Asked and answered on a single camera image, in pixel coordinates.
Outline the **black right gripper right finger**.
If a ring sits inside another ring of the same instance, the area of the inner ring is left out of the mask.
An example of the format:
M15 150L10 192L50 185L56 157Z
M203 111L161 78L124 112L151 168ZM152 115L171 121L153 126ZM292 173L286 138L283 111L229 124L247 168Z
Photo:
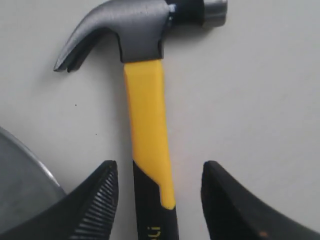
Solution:
M318 240L316 232L260 200L217 161L203 165L201 203L212 240Z

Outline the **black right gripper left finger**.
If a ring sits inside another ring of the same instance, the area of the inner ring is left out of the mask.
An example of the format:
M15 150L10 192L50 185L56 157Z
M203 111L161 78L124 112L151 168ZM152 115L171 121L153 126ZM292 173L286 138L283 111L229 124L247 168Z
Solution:
M104 161L75 190L2 240L108 240L118 206L118 167Z

